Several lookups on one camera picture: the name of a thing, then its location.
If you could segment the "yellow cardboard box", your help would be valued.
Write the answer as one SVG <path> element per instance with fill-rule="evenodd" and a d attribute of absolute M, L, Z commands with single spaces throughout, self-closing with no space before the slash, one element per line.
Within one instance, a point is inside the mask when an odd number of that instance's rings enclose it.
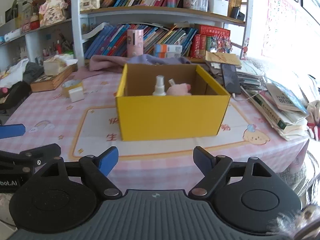
<path fill-rule="evenodd" d="M 156 77 L 189 84 L 187 95 L 154 95 Z M 196 64 L 126 64 L 116 106 L 123 141 L 167 140 L 217 135 L 230 94 Z"/>

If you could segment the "pink plush pig toy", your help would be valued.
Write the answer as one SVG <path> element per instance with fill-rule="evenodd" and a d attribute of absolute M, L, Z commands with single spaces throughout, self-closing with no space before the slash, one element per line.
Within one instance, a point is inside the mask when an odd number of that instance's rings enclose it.
<path fill-rule="evenodd" d="M 166 94 L 170 96 L 186 96 L 191 95 L 191 85 L 188 83 L 176 84 L 173 79 L 169 80 L 170 87 L 168 88 Z"/>

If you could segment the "white spray bottle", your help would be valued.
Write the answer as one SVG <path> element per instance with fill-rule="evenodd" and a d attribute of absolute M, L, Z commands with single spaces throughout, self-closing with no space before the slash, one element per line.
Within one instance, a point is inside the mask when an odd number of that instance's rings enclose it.
<path fill-rule="evenodd" d="M 163 75 L 156 76 L 156 84 L 155 84 L 155 90 L 153 92 L 153 96 L 166 96 Z"/>

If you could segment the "white t-shirt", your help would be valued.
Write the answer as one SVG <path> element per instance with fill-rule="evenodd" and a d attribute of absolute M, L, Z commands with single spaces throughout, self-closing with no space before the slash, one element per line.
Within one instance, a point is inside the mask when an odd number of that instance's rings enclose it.
<path fill-rule="evenodd" d="M 16 83 L 21 82 L 28 63 L 29 59 L 22 59 L 8 70 L 1 72 L 0 87 L 9 89 Z"/>

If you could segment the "wooden chess board box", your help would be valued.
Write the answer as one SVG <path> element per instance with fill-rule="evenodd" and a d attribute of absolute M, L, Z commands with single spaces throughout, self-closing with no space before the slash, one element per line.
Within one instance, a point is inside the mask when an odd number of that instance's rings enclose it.
<path fill-rule="evenodd" d="M 72 72 L 77 68 L 77 64 L 68 66 L 64 71 L 55 76 L 41 75 L 37 80 L 30 84 L 33 93 L 45 92 L 57 89 L 65 79 L 67 79 Z"/>

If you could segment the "dark grey garment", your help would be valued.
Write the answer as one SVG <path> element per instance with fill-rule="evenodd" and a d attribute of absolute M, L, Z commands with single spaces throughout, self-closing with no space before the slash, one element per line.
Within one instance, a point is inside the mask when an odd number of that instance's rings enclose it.
<path fill-rule="evenodd" d="M 28 62 L 23 73 L 23 81 L 30 85 L 31 83 L 36 81 L 43 73 L 43 66 L 33 62 Z"/>

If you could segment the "yellow tape roll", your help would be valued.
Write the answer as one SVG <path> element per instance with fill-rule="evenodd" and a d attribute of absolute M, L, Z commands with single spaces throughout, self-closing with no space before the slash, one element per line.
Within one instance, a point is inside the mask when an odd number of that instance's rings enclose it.
<path fill-rule="evenodd" d="M 68 91 L 71 89 L 78 88 L 78 87 L 83 87 L 81 80 L 68 80 L 68 81 L 64 82 L 61 86 L 62 94 L 68 98 L 69 97 Z"/>

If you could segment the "beige tissue pack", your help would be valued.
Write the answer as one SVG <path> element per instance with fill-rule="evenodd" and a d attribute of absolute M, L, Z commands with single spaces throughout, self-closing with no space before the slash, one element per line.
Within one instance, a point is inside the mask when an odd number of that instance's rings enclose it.
<path fill-rule="evenodd" d="M 77 62 L 78 60 L 71 54 L 57 54 L 43 62 L 44 74 L 56 76 Z"/>

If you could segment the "black smartphone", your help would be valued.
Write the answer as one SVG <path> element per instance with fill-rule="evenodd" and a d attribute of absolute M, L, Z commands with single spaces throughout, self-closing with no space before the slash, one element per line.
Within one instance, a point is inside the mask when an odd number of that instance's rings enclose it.
<path fill-rule="evenodd" d="M 240 82 L 235 65 L 222 63 L 221 72 L 225 89 L 230 94 L 241 94 Z"/>

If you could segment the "stack of books and papers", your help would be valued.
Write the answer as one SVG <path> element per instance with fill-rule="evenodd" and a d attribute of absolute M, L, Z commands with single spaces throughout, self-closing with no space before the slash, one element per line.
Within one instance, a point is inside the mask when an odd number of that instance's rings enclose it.
<path fill-rule="evenodd" d="M 203 59 L 211 74 L 222 82 L 221 64 L 235 65 L 245 100 L 257 108 L 283 139 L 290 141 L 307 136 L 308 112 L 302 101 L 290 89 L 268 78 L 255 62 L 218 52 L 206 52 Z"/>

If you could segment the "pink purple cloth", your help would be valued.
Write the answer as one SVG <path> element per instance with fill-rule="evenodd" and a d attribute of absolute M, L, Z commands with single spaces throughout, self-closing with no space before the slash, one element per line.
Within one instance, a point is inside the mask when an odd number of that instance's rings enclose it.
<path fill-rule="evenodd" d="M 89 65 L 80 67 L 74 74 L 74 79 L 83 80 L 88 77 L 103 74 L 103 72 L 122 73 L 125 64 L 148 64 L 148 65 L 168 65 L 168 64 L 191 64 L 185 57 L 159 58 L 144 54 L 135 57 L 103 56 L 94 55 L 89 60 Z"/>

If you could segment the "red dictionary books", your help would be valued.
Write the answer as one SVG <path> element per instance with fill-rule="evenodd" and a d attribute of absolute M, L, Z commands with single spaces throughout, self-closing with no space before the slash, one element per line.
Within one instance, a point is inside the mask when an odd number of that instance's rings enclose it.
<path fill-rule="evenodd" d="M 196 24 L 196 34 L 193 36 L 189 57 L 200 59 L 210 53 L 230 53 L 232 43 L 230 41 L 231 31 L 228 29 Z"/>

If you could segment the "orange white medicine box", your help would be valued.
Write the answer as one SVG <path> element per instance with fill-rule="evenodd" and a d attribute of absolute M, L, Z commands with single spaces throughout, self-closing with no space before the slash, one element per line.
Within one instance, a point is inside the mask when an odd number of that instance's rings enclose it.
<path fill-rule="evenodd" d="M 181 57 L 183 47 L 175 44 L 156 44 L 153 55 L 162 59 Z"/>

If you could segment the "row of leaning books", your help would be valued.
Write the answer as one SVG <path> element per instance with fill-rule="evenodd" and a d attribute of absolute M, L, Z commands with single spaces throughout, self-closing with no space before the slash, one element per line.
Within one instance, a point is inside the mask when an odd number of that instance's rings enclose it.
<path fill-rule="evenodd" d="M 178 58 L 187 55 L 197 34 L 192 27 L 171 29 L 155 24 L 102 23 L 87 37 L 85 59 L 94 55 L 134 57 L 153 55 L 159 58 Z"/>

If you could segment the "pink cylindrical dispenser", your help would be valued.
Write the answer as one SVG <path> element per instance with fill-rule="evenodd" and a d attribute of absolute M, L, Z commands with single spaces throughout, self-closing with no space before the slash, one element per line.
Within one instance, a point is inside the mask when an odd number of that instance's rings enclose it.
<path fill-rule="evenodd" d="M 144 31 L 140 29 L 127 30 L 127 57 L 144 54 Z"/>

